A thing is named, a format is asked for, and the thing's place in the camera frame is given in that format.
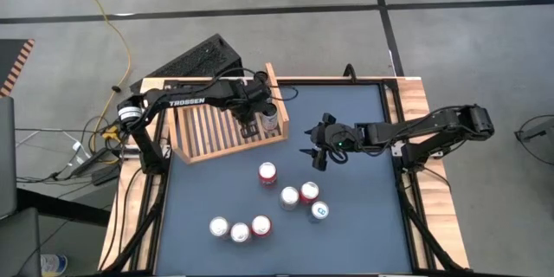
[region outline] robotic arm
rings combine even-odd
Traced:
[[[312,130],[310,140],[319,149],[300,150],[313,158],[312,166],[325,171],[326,156],[338,164],[348,161],[348,152],[365,152],[370,156],[382,154],[398,141],[428,134],[433,137],[416,144],[407,142],[398,152],[405,169],[412,169],[442,152],[452,151],[451,146],[466,140],[486,140],[494,134],[493,123],[485,108],[473,106],[448,106],[433,111],[425,117],[397,124],[360,123],[354,127],[336,123],[329,113],[323,115]]]
[[[186,86],[174,89],[152,89],[144,94],[133,95],[118,105],[123,132],[132,135],[141,150],[141,163],[146,174],[167,172],[168,164],[159,145],[153,144],[146,127],[156,114],[166,108],[208,104],[229,109],[241,125],[244,138],[258,134],[254,113],[267,108],[271,91],[266,84],[267,74],[257,72],[251,81],[218,80],[206,86]]]

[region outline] red and white can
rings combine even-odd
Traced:
[[[252,234],[256,237],[267,237],[271,234],[273,224],[267,216],[257,216],[252,221]]]
[[[300,202],[303,204],[315,203],[319,196],[319,187],[314,182],[305,182],[300,187]]]
[[[271,187],[277,184],[277,169],[272,163],[263,163],[258,169],[258,178],[261,186]]]

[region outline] wooden crate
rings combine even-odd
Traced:
[[[266,64],[268,82],[273,97],[282,99],[271,63]],[[256,123],[260,133],[252,138],[243,138],[240,125],[229,110],[221,112],[209,106],[179,107],[167,110],[173,151],[187,164],[245,151],[288,138],[288,115],[282,100],[273,100],[279,114],[279,125],[271,132],[261,126],[260,115]]]

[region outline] aluminum can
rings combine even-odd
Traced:
[[[258,168],[258,178],[260,179],[261,186],[274,186],[277,183],[277,169],[275,165],[270,162],[261,164],[260,168]]]
[[[296,208],[299,200],[300,200],[300,195],[298,191],[292,186],[285,187],[280,192],[280,196],[279,196],[280,206],[281,208],[287,211],[290,211]]]
[[[267,104],[266,109],[261,112],[261,127],[268,132],[275,130],[279,124],[277,106],[275,104]]]
[[[68,258],[63,254],[41,254],[43,277],[61,276],[68,268]]]
[[[271,234],[273,224],[267,216],[257,216],[252,221],[252,234],[255,237],[267,237]]]
[[[300,202],[303,204],[315,203],[319,196],[319,187],[314,182],[306,182],[300,187]]]
[[[209,232],[217,238],[229,238],[230,230],[229,222],[221,216],[214,217],[209,223]]]
[[[250,234],[250,228],[243,222],[238,222],[231,228],[231,239],[233,242],[243,244],[249,242],[252,239]]]
[[[327,218],[329,215],[329,206],[324,202],[316,202],[312,204],[312,207],[308,210],[308,221],[312,223],[319,223]]]

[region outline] black table surface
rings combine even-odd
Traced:
[[[14,101],[0,98],[0,217],[16,210],[16,135]]]
[[[38,212],[35,208],[0,220],[0,276],[16,276],[19,272],[24,277],[40,277],[39,243]]]
[[[311,148],[304,134],[331,113],[337,122],[384,121],[377,86],[298,86],[286,103],[289,138],[276,144],[187,165],[174,157],[160,233],[156,274],[361,274],[410,272],[402,213],[390,154],[351,154],[347,164],[312,168],[299,152]],[[258,166],[273,162],[278,185],[259,185]],[[313,181],[329,216],[307,221],[306,207],[289,212],[278,204],[286,186]],[[268,215],[274,232],[246,246],[211,236],[209,221],[223,216],[250,223]]]

